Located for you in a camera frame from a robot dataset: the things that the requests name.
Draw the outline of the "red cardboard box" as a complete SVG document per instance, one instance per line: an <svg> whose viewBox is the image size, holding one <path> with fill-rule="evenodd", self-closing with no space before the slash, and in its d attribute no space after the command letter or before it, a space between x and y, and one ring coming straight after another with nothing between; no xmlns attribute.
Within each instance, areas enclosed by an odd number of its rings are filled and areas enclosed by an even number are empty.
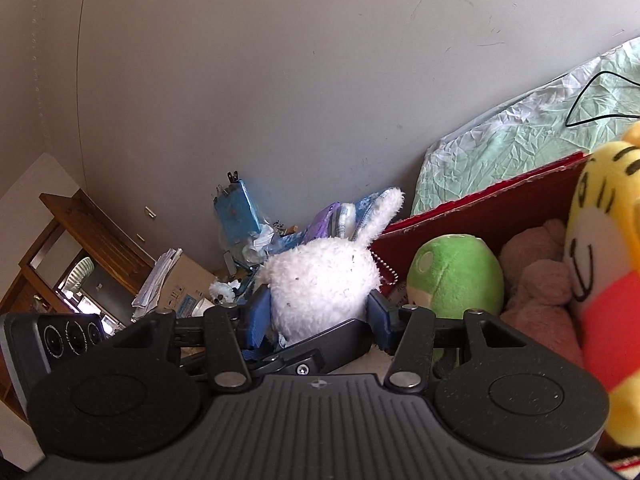
<svg viewBox="0 0 640 480"><path fill-rule="evenodd" d="M463 200L390 226L374 251L405 282L418 249L469 234L500 252L551 218L567 226L589 156L570 155ZM343 451L341 470L382 479L612 479L594 454L610 400L602 384L500 318L469 309L436 316L425 391L392 391L384 378L341 378L324 391L282 389L295 429L318 429L320 448Z"/></svg>

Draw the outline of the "white fluffy rabbit plush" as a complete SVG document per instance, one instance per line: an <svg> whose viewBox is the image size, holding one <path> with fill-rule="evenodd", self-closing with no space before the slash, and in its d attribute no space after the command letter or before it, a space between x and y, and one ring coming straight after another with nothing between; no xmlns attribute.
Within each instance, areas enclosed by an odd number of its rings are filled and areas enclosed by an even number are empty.
<svg viewBox="0 0 640 480"><path fill-rule="evenodd" d="M381 286L370 246L320 238L266 260L256 285L270 289L271 326L283 347L364 318L369 292Z"/></svg>

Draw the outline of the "pink teddy bear plush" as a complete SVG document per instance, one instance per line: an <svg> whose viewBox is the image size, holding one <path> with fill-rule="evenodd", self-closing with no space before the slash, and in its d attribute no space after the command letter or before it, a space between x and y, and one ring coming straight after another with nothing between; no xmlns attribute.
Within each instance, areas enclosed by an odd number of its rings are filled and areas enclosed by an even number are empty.
<svg viewBox="0 0 640 480"><path fill-rule="evenodd" d="M572 298L570 272L562 261L565 226L551 219L514 235L499 255L509 300L502 322L538 344L582 367L574 321L567 311Z"/></svg>

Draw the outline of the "purple tissue pack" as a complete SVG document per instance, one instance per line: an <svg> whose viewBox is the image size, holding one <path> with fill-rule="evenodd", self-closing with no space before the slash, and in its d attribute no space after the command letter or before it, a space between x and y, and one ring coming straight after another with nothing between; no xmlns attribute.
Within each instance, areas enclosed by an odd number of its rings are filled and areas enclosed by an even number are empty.
<svg viewBox="0 0 640 480"><path fill-rule="evenodd" d="M356 230L357 211L354 203L332 203L322 209L306 229L303 243L317 238L338 237L350 240Z"/></svg>

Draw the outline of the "wooden cabinet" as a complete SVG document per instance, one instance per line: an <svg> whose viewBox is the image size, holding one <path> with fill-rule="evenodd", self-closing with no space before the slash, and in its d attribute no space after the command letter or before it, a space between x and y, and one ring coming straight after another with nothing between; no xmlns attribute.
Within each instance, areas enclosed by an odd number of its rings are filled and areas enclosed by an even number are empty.
<svg viewBox="0 0 640 480"><path fill-rule="evenodd" d="M43 193L53 218L20 262L20 273L1 301L10 312L97 314L114 330L132 321L132 300L154 260L107 218L82 191L65 197ZM15 414L18 403L1 352L1 399Z"/></svg>

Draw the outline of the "blue checkered cloth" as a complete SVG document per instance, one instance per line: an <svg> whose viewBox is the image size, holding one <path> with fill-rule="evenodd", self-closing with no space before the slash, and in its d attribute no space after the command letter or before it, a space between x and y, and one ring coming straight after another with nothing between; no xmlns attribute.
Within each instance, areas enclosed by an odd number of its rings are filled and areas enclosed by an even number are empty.
<svg viewBox="0 0 640 480"><path fill-rule="evenodd" d="M401 210L404 199L405 194L400 188L384 188L354 203L357 211L356 230L349 241L362 243L366 247L370 246ZM308 226L300 232L281 236L276 242L272 242L269 246L269 255L277 255L303 245L307 228Z"/></svg>

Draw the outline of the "yellow tiger plush toy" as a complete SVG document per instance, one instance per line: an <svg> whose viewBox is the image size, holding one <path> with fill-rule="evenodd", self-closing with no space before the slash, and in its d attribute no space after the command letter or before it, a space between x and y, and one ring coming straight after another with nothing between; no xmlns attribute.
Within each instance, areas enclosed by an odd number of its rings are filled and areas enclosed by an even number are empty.
<svg viewBox="0 0 640 480"><path fill-rule="evenodd" d="M639 125L597 148L578 179L566 227L586 370L608 393L605 431L639 445Z"/></svg>

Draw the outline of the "brown cardboard box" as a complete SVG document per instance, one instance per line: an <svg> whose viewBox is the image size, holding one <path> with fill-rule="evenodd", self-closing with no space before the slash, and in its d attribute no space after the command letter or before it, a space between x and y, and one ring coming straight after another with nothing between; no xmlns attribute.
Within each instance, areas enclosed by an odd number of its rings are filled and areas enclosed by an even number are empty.
<svg viewBox="0 0 640 480"><path fill-rule="evenodd" d="M186 255L181 255L167 274L160 289L157 312L175 312L177 318L190 318L198 302L210 298L209 286L216 276Z"/></svg>

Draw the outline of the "stack of papers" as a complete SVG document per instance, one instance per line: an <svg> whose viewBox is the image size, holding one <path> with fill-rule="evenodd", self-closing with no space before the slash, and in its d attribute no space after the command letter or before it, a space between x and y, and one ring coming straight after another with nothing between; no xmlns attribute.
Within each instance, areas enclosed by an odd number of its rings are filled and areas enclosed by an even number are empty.
<svg viewBox="0 0 640 480"><path fill-rule="evenodd" d="M146 278L137 296L132 300L134 314L132 319L143 318L148 313L157 308L160 302L160 292L168 274L182 256L182 249L169 248L167 252L161 254L153 266L149 276Z"/></svg>

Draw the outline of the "green frog plush toy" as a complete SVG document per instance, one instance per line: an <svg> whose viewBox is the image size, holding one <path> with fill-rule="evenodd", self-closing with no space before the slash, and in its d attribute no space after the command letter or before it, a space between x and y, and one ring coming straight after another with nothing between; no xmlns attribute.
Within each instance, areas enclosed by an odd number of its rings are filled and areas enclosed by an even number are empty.
<svg viewBox="0 0 640 480"><path fill-rule="evenodd" d="M466 310L492 315L503 307L500 263L484 240L447 234L423 244L406 279L408 303L432 310L439 318L462 318Z"/></svg>

